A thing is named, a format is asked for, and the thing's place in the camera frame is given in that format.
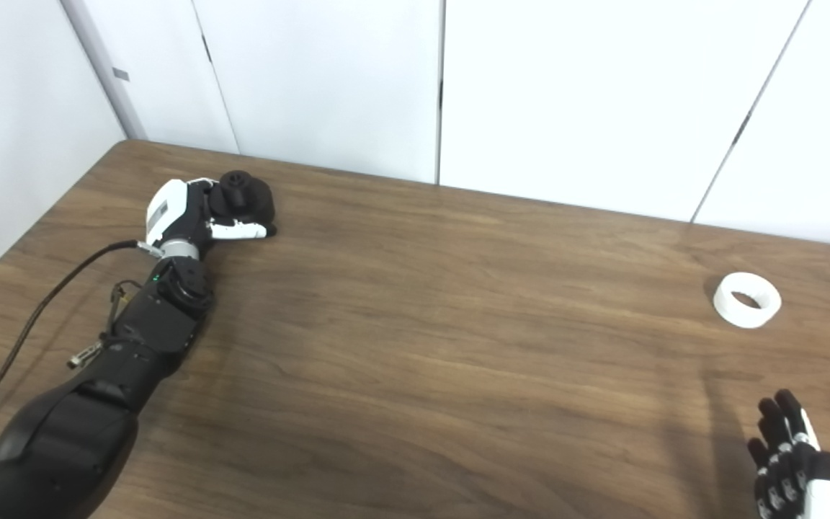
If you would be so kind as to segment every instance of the wood grain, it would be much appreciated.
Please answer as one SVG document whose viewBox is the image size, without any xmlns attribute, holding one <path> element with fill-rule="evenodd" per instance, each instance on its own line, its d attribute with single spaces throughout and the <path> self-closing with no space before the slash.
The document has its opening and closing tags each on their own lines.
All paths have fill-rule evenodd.
<svg viewBox="0 0 830 519">
<path fill-rule="evenodd" d="M 742 443 L 790 387 L 830 449 L 830 246 L 128 141 L 0 260 L 0 362 L 170 178 L 273 187 L 280 233 L 220 244 L 218 307 L 142 416 L 113 517 L 754 517 Z M 55 300 L 0 430 L 102 325 L 119 252 Z M 709 301 L 780 287 L 767 326 Z"/>
</svg>

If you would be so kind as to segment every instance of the white ring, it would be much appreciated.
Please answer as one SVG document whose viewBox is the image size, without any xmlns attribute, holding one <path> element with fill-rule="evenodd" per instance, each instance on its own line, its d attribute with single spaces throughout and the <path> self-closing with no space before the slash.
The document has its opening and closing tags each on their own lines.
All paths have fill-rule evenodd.
<svg viewBox="0 0 830 519">
<path fill-rule="evenodd" d="M 761 308 L 745 305 L 734 293 L 744 293 Z M 780 310 L 783 300 L 769 280 L 750 272 L 732 272 L 715 289 L 713 306 L 722 319 L 740 328 L 759 328 Z"/>
</svg>

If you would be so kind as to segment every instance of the white wall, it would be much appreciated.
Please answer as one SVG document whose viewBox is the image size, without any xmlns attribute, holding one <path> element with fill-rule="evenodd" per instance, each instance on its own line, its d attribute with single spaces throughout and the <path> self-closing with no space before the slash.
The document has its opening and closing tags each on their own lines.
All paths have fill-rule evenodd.
<svg viewBox="0 0 830 519">
<path fill-rule="evenodd" d="M 239 152 L 190 0 L 63 4 L 130 138 Z"/>
<path fill-rule="evenodd" d="M 124 138 L 57 0 L 0 0 L 0 256 Z"/>
<path fill-rule="evenodd" d="M 447 0 L 441 184 L 691 219 L 805 0 Z"/>
<path fill-rule="evenodd" d="M 241 152 L 433 182 L 440 0 L 197 0 Z"/>
<path fill-rule="evenodd" d="M 698 223 L 830 242 L 830 0 L 813 0 Z"/>
</svg>

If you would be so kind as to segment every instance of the metal connector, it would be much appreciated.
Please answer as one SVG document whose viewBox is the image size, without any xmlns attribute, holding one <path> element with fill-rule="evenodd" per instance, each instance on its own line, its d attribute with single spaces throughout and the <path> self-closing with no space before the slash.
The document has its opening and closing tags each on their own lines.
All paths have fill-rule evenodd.
<svg viewBox="0 0 830 519">
<path fill-rule="evenodd" d="M 93 358 L 98 357 L 98 354 L 102 352 L 103 345 L 104 344 L 101 339 L 98 339 L 98 341 L 95 341 L 95 344 L 90 345 L 84 350 L 78 352 L 78 354 L 72 355 L 72 357 L 66 361 L 66 365 L 68 365 L 70 369 L 85 367 L 85 365 L 88 365 Z"/>
<path fill-rule="evenodd" d="M 149 256 L 155 257 L 155 259 L 158 260 L 161 260 L 162 257 L 165 256 L 165 254 L 162 252 L 162 249 L 159 249 L 158 247 L 152 247 L 148 243 L 145 243 L 145 241 L 136 242 L 136 249 L 140 249 L 147 253 Z"/>
</svg>

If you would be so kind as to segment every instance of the robotic arm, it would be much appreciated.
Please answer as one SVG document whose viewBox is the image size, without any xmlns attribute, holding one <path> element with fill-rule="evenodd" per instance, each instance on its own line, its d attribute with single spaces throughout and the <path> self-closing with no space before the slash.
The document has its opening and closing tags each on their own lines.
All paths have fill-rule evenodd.
<svg viewBox="0 0 830 519">
<path fill-rule="evenodd" d="M 217 240 L 274 236 L 273 220 L 270 188 L 241 171 L 172 180 L 155 194 L 144 247 L 159 262 L 79 374 L 27 403 L 0 437 L 0 519 L 83 519 L 101 505 L 140 411 L 213 306 L 201 257 Z"/>
</svg>

